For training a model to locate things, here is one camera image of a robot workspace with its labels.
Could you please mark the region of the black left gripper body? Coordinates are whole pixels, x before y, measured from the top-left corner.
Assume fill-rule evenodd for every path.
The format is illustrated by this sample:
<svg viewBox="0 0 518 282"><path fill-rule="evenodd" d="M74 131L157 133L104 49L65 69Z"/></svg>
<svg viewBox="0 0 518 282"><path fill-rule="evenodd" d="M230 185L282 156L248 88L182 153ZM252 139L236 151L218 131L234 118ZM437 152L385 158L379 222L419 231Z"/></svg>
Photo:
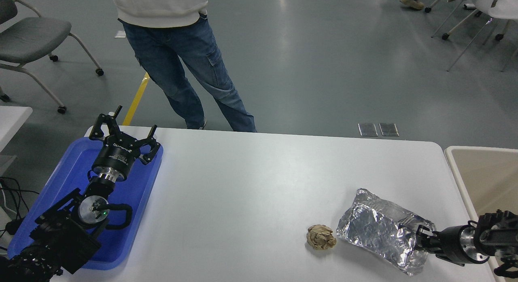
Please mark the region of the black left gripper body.
<svg viewBox="0 0 518 282"><path fill-rule="evenodd" d="M117 181L125 181L140 155L140 149L135 145L137 141L125 133L120 138L116 135L105 137L102 149L93 162L93 172L100 175L104 169L111 169L119 173Z"/></svg>

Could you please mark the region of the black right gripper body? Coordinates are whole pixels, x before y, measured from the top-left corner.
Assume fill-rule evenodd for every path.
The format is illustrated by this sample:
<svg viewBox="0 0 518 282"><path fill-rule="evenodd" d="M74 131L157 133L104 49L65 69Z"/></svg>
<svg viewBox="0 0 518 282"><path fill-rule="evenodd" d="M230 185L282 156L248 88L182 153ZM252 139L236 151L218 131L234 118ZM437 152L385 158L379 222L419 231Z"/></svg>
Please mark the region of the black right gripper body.
<svg viewBox="0 0 518 282"><path fill-rule="evenodd" d="M435 256L441 260L464 267L467 263L464 251L461 248L461 232L466 229L466 225L448 227L443 231L435 231L435 237L439 243L439 250L435 251Z"/></svg>

